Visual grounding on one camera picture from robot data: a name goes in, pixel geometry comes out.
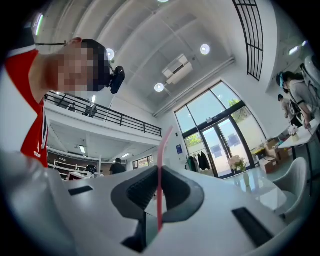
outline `white table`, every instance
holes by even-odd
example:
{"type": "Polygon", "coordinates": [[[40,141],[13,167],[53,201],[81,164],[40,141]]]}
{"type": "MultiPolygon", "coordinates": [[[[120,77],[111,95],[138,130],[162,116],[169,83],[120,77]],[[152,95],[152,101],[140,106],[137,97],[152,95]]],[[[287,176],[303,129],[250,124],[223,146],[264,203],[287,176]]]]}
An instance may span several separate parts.
{"type": "Polygon", "coordinates": [[[243,174],[227,179],[238,186],[243,192],[251,194],[257,201],[265,207],[274,211],[277,215],[282,214],[281,208],[287,202],[287,197],[283,191],[273,182],[264,177],[258,177],[249,173],[250,186],[245,185],[243,174]]]}
{"type": "Polygon", "coordinates": [[[301,126],[297,132],[299,136],[298,141],[294,141],[292,137],[288,138],[284,143],[282,143],[278,149],[285,149],[285,148],[292,148],[293,160],[297,158],[296,156],[296,146],[305,145],[306,151],[308,154],[308,161],[309,161],[309,169],[310,169],[310,196],[312,195],[312,180],[313,180],[313,168],[312,168],[312,161],[310,155],[310,149],[308,143],[314,137],[314,134],[317,135],[320,141],[320,132],[318,131],[319,122],[315,119],[310,122],[311,128],[305,129],[304,126],[301,126]]]}

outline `black slot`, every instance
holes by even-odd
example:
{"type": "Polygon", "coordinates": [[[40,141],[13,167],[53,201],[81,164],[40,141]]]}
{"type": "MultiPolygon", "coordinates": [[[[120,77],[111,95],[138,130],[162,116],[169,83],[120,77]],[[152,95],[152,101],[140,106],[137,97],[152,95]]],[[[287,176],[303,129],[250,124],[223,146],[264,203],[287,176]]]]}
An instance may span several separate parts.
{"type": "Polygon", "coordinates": [[[246,208],[232,210],[232,213],[256,247],[262,246],[273,238],[273,235],[246,208]]]}
{"type": "Polygon", "coordinates": [[[79,195],[88,191],[94,190],[92,187],[90,186],[82,186],[82,187],[78,187],[78,188],[73,188],[73,189],[69,189],[69,193],[71,196],[75,196],[75,195],[79,195]]]}

